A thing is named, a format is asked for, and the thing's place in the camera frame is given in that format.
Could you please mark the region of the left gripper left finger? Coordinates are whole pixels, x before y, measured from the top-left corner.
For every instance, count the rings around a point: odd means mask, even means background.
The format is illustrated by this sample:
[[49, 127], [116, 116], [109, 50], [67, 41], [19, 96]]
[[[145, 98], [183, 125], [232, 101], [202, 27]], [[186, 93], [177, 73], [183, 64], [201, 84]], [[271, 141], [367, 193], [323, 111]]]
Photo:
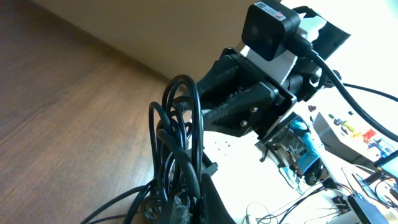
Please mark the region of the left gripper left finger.
[[162, 224], [191, 224], [191, 200], [186, 190], [182, 190], [170, 200], [161, 213]]

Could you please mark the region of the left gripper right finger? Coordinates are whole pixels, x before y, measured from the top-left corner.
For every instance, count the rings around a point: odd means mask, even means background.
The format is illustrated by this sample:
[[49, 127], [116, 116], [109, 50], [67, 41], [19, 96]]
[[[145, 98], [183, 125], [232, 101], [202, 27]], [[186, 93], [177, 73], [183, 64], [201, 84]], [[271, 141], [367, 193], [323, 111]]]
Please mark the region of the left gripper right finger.
[[203, 153], [203, 164], [205, 169], [201, 175], [201, 218], [205, 224], [235, 224], [236, 222], [229, 215], [222, 199], [211, 179], [211, 176], [218, 170], [216, 162]]

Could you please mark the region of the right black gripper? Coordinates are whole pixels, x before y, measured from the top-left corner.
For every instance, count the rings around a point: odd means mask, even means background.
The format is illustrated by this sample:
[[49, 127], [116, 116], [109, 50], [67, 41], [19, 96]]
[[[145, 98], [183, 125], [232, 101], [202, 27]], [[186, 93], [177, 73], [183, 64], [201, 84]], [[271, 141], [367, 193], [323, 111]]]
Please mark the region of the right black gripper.
[[[292, 10], [300, 17], [322, 17], [307, 6]], [[278, 83], [241, 52], [226, 48], [209, 72], [197, 83], [203, 113], [203, 129], [241, 137], [254, 131], [259, 139], [268, 136], [298, 101], [308, 101], [316, 92], [319, 66], [302, 55], [297, 42], [304, 40], [321, 58], [327, 59], [349, 34], [326, 20], [318, 37], [310, 42], [294, 34], [286, 48], [298, 57], [283, 83]]]

